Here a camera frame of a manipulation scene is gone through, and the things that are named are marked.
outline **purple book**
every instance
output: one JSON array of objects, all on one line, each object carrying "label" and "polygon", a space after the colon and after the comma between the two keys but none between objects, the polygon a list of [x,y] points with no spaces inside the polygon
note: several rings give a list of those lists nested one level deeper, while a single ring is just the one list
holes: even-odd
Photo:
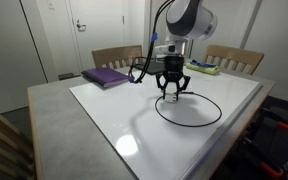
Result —
[{"label": "purple book", "polygon": [[82,74],[105,88],[128,81],[128,76],[110,68],[89,69]]}]

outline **door handle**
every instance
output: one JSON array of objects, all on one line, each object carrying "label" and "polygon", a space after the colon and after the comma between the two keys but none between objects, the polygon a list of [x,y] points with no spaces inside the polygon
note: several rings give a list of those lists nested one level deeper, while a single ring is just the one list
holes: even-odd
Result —
[{"label": "door handle", "polygon": [[77,29],[78,29],[79,32],[84,32],[84,31],[86,31],[86,25],[81,25],[79,19],[77,20],[76,27],[77,27]]}]

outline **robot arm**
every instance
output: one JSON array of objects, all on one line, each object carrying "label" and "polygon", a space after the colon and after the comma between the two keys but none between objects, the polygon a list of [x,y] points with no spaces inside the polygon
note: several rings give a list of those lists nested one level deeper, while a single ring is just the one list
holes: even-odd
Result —
[{"label": "robot arm", "polygon": [[[183,74],[184,48],[186,39],[205,40],[210,37],[216,29],[217,18],[213,13],[202,6],[203,0],[175,0],[167,11],[166,22],[168,34],[166,45],[158,46],[155,50],[163,53],[164,72],[156,75],[157,86],[163,91],[163,99],[170,102],[178,100],[179,92],[186,89],[190,77]],[[179,81],[184,78],[184,84],[180,86]],[[169,82],[175,83],[177,92],[166,93]]]}]

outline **cable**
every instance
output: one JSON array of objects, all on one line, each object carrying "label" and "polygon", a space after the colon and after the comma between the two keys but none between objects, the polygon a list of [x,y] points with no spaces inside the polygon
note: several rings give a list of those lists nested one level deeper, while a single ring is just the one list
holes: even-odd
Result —
[{"label": "cable", "polygon": [[179,125],[179,126],[184,126],[184,127],[203,127],[203,126],[208,126],[208,125],[214,124],[214,123],[216,123],[218,120],[221,119],[221,117],[222,117],[222,110],[221,110],[221,108],[220,108],[215,102],[213,102],[212,100],[210,100],[210,99],[208,99],[207,97],[202,96],[202,95],[200,95],[200,94],[196,94],[196,93],[194,93],[194,92],[181,92],[181,94],[196,95],[196,96],[200,96],[200,97],[208,100],[209,102],[211,102],[212,104],[214,104],[214,105],[217,107],[217,109],[220,111],[219,117],[218,117],[217,119],[215,119],[214,121],[210,122],[210,123],[201,124],[201,125],[186,125],[186,124],[180,124],[180,123],[174,122],[174,121],[172,121],[172,120],[170,120],[170,119],[167,119],[165,116],[163,116],[163,115],[158,111],[158,109],[157,109],[157,103],[158,103],[158,101],[159,101],[160,99],[163,98],[163,96],[161,96],[161,97],[159,97],[159,98],[156,100],[156,102],[155,102],[155,110],[156,110],[156,112],[157,112],[162,118],[164,118],[166,121],[168,121],[168,122],[170,122],[170,123],[173,123],[173,124],[176,124],[176,125]]},{"label": "cable", "polygon": [[144,64],[144,68],[142,69],[142,72],[140,74],[140,76],[137,78],[137,80],[134,80],[134,76],[132,74],[132,68],[130,69],[129,73],[128,73],[128,78],[129,78],[129,81],[131,83],[141,83],[142,82],[142,79],[144,78],[145,74],[146,74],[146,71],[150,65],[150,61],[151,61],[151,58],[152,58],[152,54],[153,54],[153,48],[154,48],[154,42],[155,40],[157,39],[157,33],[155,32],[156,31],[156,24],[157,24],[157,20],[160,16],[160,14],[164,11],[164,9],[169,6],[171,3],[173,3],[174,0],[167,0],[165,1],[158,9],[158,11],[156,12],[156,15],[155,15],[155,19],[154,19],[154,25],[153,25],[153,33],[152,33],[152,39],[151,39],[151,43],[150,43],[150,46],[149,46],[149,51],[147,53],[147,57],[146,57],[146,62]]}]

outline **wooden chair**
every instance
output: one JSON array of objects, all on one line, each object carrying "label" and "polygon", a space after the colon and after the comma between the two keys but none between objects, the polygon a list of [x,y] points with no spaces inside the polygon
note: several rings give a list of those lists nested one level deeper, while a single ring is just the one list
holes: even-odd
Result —
[{"label": "wooden chair", "polygon": [[34,179],[33,144],[0,115],[0,179]]},{"label": "wooden chair", "polygon": [[209,45],[204,56],[204,62],[239,72],[244,72],[245,70],[247,74],[252,75],[263,57],[264,54],[260,52]]},{"label": "wooden chair", "polygon": [[123,46],[114,47],[108,49],[100,49],[92,51],[95,67],[101,68],[103,65],[110,68],[122,68],[124,66],[130,66],[132,58],[142,56],[142,46]]}]

